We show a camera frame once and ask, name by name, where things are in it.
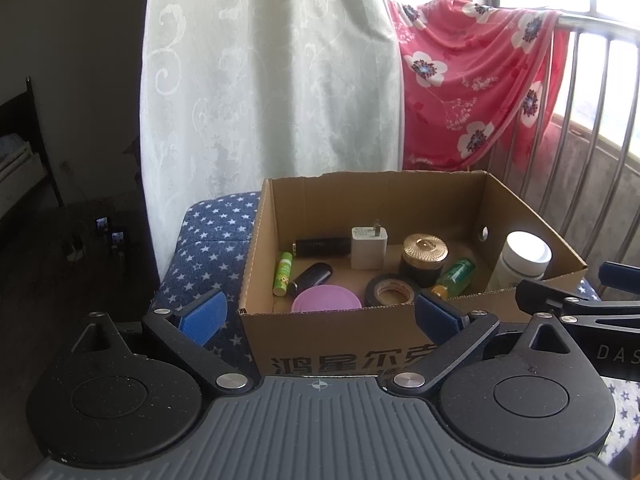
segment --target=white phone charger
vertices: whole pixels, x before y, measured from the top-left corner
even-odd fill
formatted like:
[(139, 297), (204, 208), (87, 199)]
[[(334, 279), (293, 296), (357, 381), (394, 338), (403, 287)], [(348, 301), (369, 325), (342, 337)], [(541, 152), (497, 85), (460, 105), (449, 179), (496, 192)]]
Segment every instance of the white phone charger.
[(386, 229), (376, 220), (373, 227), (351, 229), (351, 269), (375, 270), (385, 265)]

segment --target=gray grooved plate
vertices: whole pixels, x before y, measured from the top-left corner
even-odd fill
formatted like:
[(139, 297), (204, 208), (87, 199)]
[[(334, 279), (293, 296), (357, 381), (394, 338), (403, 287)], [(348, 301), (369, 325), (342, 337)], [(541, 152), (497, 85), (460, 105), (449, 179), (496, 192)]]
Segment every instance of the gray grooved plate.
[(553, 468), (509, 466), (461, 446), (421, 400), (374, 377), (271, 376), (212, 404), (177, 446), (148, 462), (89, 470), (46, 459), (30, 480), (604, 480), (595, 457)]

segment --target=gold lid jar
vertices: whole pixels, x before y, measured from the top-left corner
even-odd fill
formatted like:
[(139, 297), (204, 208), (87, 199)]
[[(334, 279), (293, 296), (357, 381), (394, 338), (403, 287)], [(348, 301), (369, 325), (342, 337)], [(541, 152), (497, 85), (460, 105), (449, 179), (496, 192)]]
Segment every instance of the gold lid jar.
[(440, 238), (418, 233), (409, 235), (402, 243), (400, 273), (421, 287), (432, 286), (440, 277), (449, 249)]

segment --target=green bottle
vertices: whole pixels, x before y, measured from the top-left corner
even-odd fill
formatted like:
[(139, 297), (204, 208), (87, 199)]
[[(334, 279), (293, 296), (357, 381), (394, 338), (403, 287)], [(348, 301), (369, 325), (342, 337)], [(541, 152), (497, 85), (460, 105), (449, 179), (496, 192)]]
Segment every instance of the green bottle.
[(459, 296), (471, 283), (474, 270), (476, 266), (471, 260), (461, 258), (438, 278), (436, 284), (431, 287), (431, 293), (443, 300)]

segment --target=bed frame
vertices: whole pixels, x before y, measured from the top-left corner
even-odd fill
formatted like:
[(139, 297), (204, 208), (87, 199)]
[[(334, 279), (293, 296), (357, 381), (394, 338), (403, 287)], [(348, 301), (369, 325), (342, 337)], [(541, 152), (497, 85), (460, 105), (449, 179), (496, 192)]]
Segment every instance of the bed frame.
[(62, 207), (64, 205), (62, 196), (53, 176), (42, 133), (40, 132), (31, 78), (28, 77), (26, 82), (26, 92), (0, 105), (0, 137), (7, 134), (18, 134), (23, 140), (31, 144), (32, 151), (40, 155), (42, 165), (47, 171), (41, 182), (49, 182), (51, 184), (56, 200), (58, 200), (58, 205)]

